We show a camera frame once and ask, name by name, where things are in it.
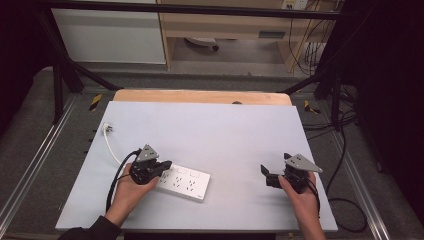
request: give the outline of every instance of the human hand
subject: human hand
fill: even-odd
[[[144,195],[155,188],[159,180],[159,177],[155,177],[148,184],[138,185],[129,176],[130,168],[131,163],[127,163],[118,181],[112,205],[105,215],[105,218],[118,227],[122,226]]]
[[[319,222],[317,199],[314,193],[307,188],[303,193],[298,194],[283,176],[278,176],[278,180],[293,205],[294,214],[305,239],[326,239]],[[309,172],[309,180],[316,185],[316,178],[312,172]]]

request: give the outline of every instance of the black sleeve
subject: black sleeve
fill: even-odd
[[[100,216],[89,229],[69,229],[58,240],[116,240],[120,233],[120,228],[105,217]]]

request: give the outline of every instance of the floor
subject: floor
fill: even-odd
[[[313,73],[313,68],[309,69],[305,61],[300,60],[304,72],[297,68],[295,72],[287,73],[276,51],[276,44],[272,41],[218,40],[218,44],[220,49],[215,52],[179,39],[173,68],[170,70],[164,66],[149,65],[87,66],[99,76],[126,88],[275,92],[284,90]],[[72,102],[74,107],[65,114],[66,124],[59,128],[51,124],[54,108],[51,72],[48,69],[40,72],[35,77],[34,86],[23,107],[14,117],[8,131],[1,136],[0,206],[3,206],[3,210],[0,215],[0,234],[5,234],[3,239],[56,239],[61,233],[54,229],[54,225],[78,175],[86,151],[89,150],[93,129],[97,129],[106,104],[113,97],[113,92],[102,89],[91,80],[84,78],[84,82],[87,86],[84,93],[68,95],[68,103]],[[314,99],[312,93],[315,87],[315,84],[311,84],[291,96],[305,126],[328,122],[326,112],[329,104],[325,100]],[[351,88],[344,90],[354,92]],[[88,111],[98,93],[102,94],[102,100],[95,111]],[[309,109],[305,108],[305,100],[309,102]],[[350,108],[351,103],[342,103],[342,111],[347,112]],[[336,169],[343,143],[339,133],[329,130],[305,131],[315,161],[328,170],[321,175],[324,184],[328,184]],[[371,205],[376,210],[371,211],[374,214],[372,217],[381,220],[382,225],[379,226],[387,231],[387,235],[378,236],[374,231],[381,229],[370,221],[368,227],[360,233],[340,228],[338,232],[328,233],[327,237],[424,239],[423,227],[391,176],[377,171],[377,163],[360,125],[354,122],[346,125],[344,130],[348,150],[346,158],[350,160],[342,165],[329,197],[347,198],[357,204],[363,198],[365,201],[371,199]],[[47,143],[43,142],[49,131],[60,133],[56,138],[47,139]],[[47,146],[44,152],[39,151],[42,144]],[[357,178],[351,174],[352,166],[366,185],[365,197],[364,192],[357,191]],[[35,171],[29,174],[27,169]],[[12,211],[5,211],[5,206]],[[332,206],[336,220],[348,228],[357,229],[364,223],[361,212],[354,205],[334,202]],[[278,239],[298,238],[300,237],[296,233],[294,238],[290,238],[289,233],[278,236]]]

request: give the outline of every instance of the white power strip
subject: white power strip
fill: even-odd
[[[211,175],[172,164],[163,172],[156,187],[165,192],[203,202]]]
[[[283,0],[281,9],[305,10],[308,0]]]

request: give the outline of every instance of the white table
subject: white table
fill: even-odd
[[[150,192],[123,225],[143,232],[281,232],[297,230],[289,199],[267,187],[264,164],[282,173],[283,154],[301,153],[313,161],[295,107],[210,103],[110,102],[102,122],[115,155],[150,144],[159,161],[211,174],[203,203],[161,191]],[[118,168],[99,129],[57,229],[88,228],[104,214],[106,196]],[[317,178],[320,221],[337,226]]]

